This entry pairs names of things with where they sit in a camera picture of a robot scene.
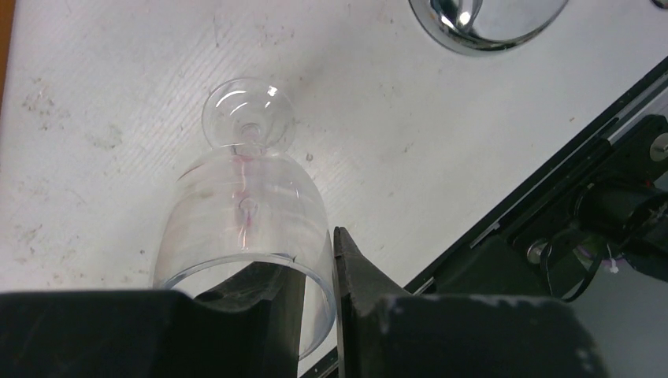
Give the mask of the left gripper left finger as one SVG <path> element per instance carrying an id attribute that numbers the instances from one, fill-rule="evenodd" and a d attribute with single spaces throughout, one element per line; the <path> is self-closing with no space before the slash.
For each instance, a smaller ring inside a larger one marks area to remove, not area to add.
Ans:
<path id="1" fill-rule="evenodd" d="M 306 277 L 255 262 L 208 291 L 1 297 L 4 377 L 294 377 Z"/>

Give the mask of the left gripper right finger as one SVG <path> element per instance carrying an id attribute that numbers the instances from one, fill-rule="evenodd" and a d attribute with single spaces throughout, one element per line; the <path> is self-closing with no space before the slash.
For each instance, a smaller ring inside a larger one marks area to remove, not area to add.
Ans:
<path id="1" fill-rule="evenodd" d="M 333 232 L 342 377 L 605 377 L 565 303 L 525 295 L 411 295 Z"/>

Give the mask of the clear glass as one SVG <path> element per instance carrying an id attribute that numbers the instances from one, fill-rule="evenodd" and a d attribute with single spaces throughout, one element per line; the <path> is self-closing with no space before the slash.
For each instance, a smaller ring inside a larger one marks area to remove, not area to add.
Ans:
<path id="1" fill-rule="evenodd" d="M 262 80 L 233 79 L 210 93 L 201 120 L 210 150 L 176 180 L 152 285 L 194 296 L 253 263 L 299 272 L 306 358 L 332 330 L 336 301 L 325 204 L 287 152 L 296 129 L 291 101 Z"/>

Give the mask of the gold wire glass rack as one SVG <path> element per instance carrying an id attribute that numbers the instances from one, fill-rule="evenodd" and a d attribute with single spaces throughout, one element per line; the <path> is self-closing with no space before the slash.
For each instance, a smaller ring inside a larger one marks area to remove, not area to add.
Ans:
<path id="1" fill-rule="evenodd" d="M 9 50 L 12 38 L 13 21 L 16 9 L 16 0 L 1 0 L 0 9 L 0 38 L 1 38 L 1 102 L 3 102 L 7 67 L 9 62 Z"/>

